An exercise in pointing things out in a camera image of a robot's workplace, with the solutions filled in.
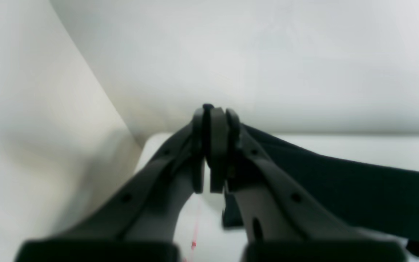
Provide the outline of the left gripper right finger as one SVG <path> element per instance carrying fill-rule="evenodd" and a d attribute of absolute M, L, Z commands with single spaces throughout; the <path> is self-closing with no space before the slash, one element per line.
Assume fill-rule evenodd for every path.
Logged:
<path fill-rule="evenodd" d="M 405 262 L 393 241 L 367 237 L 316 201 L 242 126 L 209 109 L 212 193 L 231 194 L 249 241 L 244 262 Z"/>

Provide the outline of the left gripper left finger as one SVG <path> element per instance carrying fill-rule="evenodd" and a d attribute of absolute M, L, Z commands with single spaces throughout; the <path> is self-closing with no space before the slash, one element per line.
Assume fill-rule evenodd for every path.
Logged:
<path fill-rule="evenodd" d="M 79 224 L 25 242 L 17 262 L 178 262 L 182 207 L 203 192 L 205 109 L 165 141 L 109 201 Z"/>

